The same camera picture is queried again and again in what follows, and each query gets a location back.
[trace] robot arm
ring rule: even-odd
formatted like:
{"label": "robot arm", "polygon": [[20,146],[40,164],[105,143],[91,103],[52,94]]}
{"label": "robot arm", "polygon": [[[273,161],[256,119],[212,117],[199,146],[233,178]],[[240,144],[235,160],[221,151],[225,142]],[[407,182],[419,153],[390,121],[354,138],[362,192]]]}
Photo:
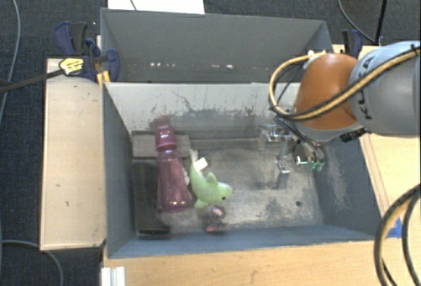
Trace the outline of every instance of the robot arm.
{"label": "robot arm", "polygon": [[273,110],[315,143],[361,131],[420,135],[419,41],[380,47],[360,61],[344,54],[320,55],[304,73],[293,113],[274,100],[278,70],[269,86]]}

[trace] clamp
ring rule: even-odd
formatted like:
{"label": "clamp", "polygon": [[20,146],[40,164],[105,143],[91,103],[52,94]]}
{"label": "clamp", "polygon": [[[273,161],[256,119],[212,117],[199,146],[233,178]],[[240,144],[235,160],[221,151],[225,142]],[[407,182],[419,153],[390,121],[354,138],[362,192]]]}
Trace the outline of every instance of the clamp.
{"label": "clamp", "polygon": [[108,71],[110,80],[115,82],[120,73],[120,58],[116,49],[109,49],[104,56],[92,38],[86,38],[88,25],[85,22],[63,22],[54,29],[56,44],[65,56],[60,69],[66,76],[77,76],[97,81],[97,75]]}

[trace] yellow cable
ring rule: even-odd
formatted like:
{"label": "yellow cable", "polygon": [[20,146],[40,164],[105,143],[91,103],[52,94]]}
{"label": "yellow cable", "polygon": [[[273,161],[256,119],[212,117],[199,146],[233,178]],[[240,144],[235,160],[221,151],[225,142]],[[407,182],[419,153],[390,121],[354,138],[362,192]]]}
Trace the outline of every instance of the yellow cable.
{"label": "yellow cable", "polygon": [[[297,115],[289,114],[288,112],[284,111],[281,107],[279,107],[279,105],[277,104],[277,102],[275,100],[274,82],[275,82],[275,79],[278,77],[279,73],[282,70],[284,70],[286,67],[288,67],[289,65],[292,65],[292,64],[296,64],[298,62],[303,62],[304,60],[307,60],[307,59],[311,58],[312,56],[305,55],[305,56],[302,56],[302,57],[290,59],[287,62],[283,63],[281,66],[279,66],[275,70],[275,72],[273,73],[272,77],[270,78],[269,99],[270,99],[270,102],[272,103],[272,106],[273,106],[273,108],[276,112],[280,113],[283,116],[293,115],[290,118],[292,120],[304,120],[304,119],[314,118],[315,116],[318,116],[319,114],[325,113],[325,112],[331,110],[332,108],[334,108],[335,106],[343,103],[344,101],[349,99],[351,96],[353,96],[356,92],[360,91],[360,89],[362,87],[364,87],[367,83],[371,82],[374,78],[378,77],[380,74],[384,73],[389,68],[392,68],[392,67],[394,67],[398,64],[401,64],[402,62],[405,62],[406,60],[409,60],[412,57],[415,57],[416,55],[419,55],[419,53],[420,53],[420,49],[417,49],[415,51],[411,51],[409,53],[406,53],[405,55],[402,55],[400,57],[396,57],[394,59],[391,59],[391,60],[383,63],[382,65],[377,67],[377,69],[375,69],[375,71],[373,71],[369,75],[361,78],[353,87],[350,87],[347,91],[342,93],[338,98],[336,98],[332,102],[326,103],[325,105],[323,105],[319,108],[316,108],[316,109],[312,110],[311,112],[303,113],[303,114],[297,114]],[[320,56],[320,55],[323,55],[323,53],[314,54],[314,56]]]}

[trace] blue clamp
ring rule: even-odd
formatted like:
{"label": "blue clamp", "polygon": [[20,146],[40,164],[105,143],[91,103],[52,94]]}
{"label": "blue clamp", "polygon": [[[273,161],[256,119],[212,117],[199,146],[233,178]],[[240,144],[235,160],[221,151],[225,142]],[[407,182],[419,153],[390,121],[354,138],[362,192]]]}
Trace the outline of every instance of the blue clamp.
{"label": "blue clamp", "polygon": [[364,44],[362,35],[356,30],[343,30],[342,36],[345,45],[345,53],[358,59]]}
{"label": "blue clamp", "polygon": [[54,29],[56,44],[63,50],[66,57],[79,57],[83,59],[83,72],[78,72],[77,77],[82,77],[96,82],[98,73],[107,70],[110,79],[115,82],[120,73],[120,59],[115,49],[107,50],[101,56],[101,50],[92,38],[86,39],[87,23],[63,22]]}

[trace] bin floor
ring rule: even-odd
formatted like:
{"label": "bin floor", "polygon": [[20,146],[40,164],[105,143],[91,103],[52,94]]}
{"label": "bin floor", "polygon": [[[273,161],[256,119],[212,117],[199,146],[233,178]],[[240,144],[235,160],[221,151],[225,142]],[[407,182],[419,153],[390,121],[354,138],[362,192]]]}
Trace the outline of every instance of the bin floor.
{"label": "bin floor", "polygon": [[[289,174],[280,176],[273,188],[276,155],[279,147],[258,149],[199,149],[208,167],[204,175],[214,172],[218,181],[232,186],[232,196],[224,201],[225,230],[262,227],[306,226],[322,224],[313,172],[297,167],[291,156],[285,163]],[[203,231],[209,208],[191,208],[176,214],[162,213],[159,218],[172,233]]]}

